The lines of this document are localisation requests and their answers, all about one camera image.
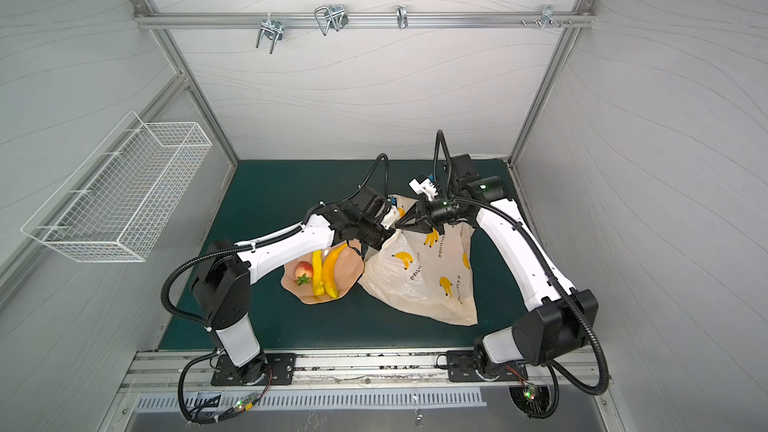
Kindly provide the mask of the red peach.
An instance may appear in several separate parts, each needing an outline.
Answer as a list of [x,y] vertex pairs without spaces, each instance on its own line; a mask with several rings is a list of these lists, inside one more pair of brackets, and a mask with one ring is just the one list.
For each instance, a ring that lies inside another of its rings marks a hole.
[[293,273],[293,280],[297,286],[311,284],[314,278],[314,267],[310,262],[301,261],[297,264]]

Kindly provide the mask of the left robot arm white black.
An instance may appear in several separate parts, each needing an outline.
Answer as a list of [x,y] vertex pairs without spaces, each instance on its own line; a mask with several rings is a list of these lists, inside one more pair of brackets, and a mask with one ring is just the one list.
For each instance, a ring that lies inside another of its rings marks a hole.
[[[266,373],[268,360],[249,318],[250,287],[306,254],[339,243],[357,241],[379,249],[393,235],[399,218],[390,198],[368,188],[336,202],[321,202],[295,225],[235,245],[214,245],[183,263],[163,283],[161,304],[171,315],[201,325],[216,347],[214,353],[228,357],[236,379],[255,384]],[[170,289],[182,273],[203,263],[207,268],[197,273],[191,286],[202,311],[198,315],[175,306]]]

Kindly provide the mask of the cream banana print plastic bag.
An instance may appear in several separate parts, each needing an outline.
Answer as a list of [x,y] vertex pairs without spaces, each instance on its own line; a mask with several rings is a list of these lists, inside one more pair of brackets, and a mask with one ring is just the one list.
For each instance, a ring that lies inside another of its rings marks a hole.
[[466,223],[447,225],[443,234],[398,230],[369,253],[359,284],[402,312],[473,326],[478,323],[469,262],[473,233]]

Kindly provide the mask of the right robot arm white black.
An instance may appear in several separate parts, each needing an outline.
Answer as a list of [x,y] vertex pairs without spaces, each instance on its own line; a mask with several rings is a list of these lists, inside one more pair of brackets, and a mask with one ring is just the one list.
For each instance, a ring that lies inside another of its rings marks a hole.
[[[504,259],[523,298],[525,315],[477,342],[478,372],[495,375],[503,364],[523,362],[549,367],[587,394],[605,393],[608,362],[593,329],[597,299],[591,291],[575,287],[545,254],[504,182],[496,176],[473,177],[440,193],[429,177],[421,175],[409,186],[417,201],[397,222],[397,228],[429,233],[467,223],[482,230]],[[557,360],[585,346],[591,347],[596,358],[594,385],[582,382]]]

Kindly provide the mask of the yellow banana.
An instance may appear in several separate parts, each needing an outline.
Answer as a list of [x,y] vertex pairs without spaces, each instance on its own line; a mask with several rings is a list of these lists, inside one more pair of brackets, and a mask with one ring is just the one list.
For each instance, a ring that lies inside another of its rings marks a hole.
[[316,250],[312,253],[311,264],[314,267],[314,278],[312,282],[312,292],[315,297],[320,297],[325,293],[323,284],[323,250]]
[[331,299],[337,299],[339,297],[338,287],[335,280],[335,266],[339,256],[347,247],[347,244],[342,244],[339,247],[332,249],[323,262],[323,284],[325,293]]

